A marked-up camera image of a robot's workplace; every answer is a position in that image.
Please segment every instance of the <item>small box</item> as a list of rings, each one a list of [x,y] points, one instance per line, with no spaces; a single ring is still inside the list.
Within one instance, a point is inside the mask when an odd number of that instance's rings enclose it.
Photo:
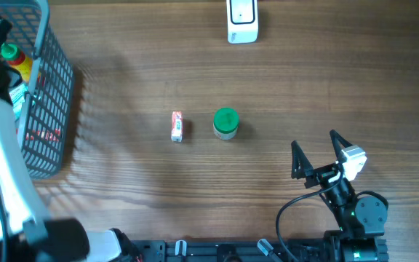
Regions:
[[[174,142],[182,142],[182,135],[183,135],[182,112],[174,111],[172,112],[171,140]]]

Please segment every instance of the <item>jar with green lid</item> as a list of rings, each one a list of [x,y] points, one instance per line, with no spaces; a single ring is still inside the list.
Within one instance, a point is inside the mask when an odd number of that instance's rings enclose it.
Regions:
[[[221,108],[215,114],[213,129],[222,140],[232,139],[239,128],[239,115],[232,108]]]

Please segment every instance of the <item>wooden table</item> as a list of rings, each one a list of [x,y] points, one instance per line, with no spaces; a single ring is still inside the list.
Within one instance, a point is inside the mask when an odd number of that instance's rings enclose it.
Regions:
[[[279,208],[310,192],[290,178],[290,143],[320,167],[336,129],[369,158],[355,189],[390,202],[391,259],[419,261],[419,1],[263,1],[259,17],[256,43],[230,45],[224,2],[52,7],[76,93],[42,199],[131,239],[275,239]],[[242,121],[230,141],[212,131],[225,106]],[[281,227],[322,237],[337,224],[317,197]]]

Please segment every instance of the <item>gray basket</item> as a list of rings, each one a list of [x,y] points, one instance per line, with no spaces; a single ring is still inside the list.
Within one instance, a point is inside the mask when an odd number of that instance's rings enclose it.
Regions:
[[[30,177],[49,178],[57,174],[63,159],[72,65],[49,26],[46,0],[0,0],[0,15],[13,26],[7,43],[16,44],[33,59],[17,141]]]

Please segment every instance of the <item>green lid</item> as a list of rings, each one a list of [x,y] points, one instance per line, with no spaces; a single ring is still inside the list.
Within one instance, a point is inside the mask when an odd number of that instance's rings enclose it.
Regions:
[[[20,49],[15,44],[3,44],[1,47],[1,56],[9,61],[16,60],[20,56]]]
[[[239,126],[239,115],[232,108],[221,108],[215,114],[214,125],[223,134],[231,133]]]

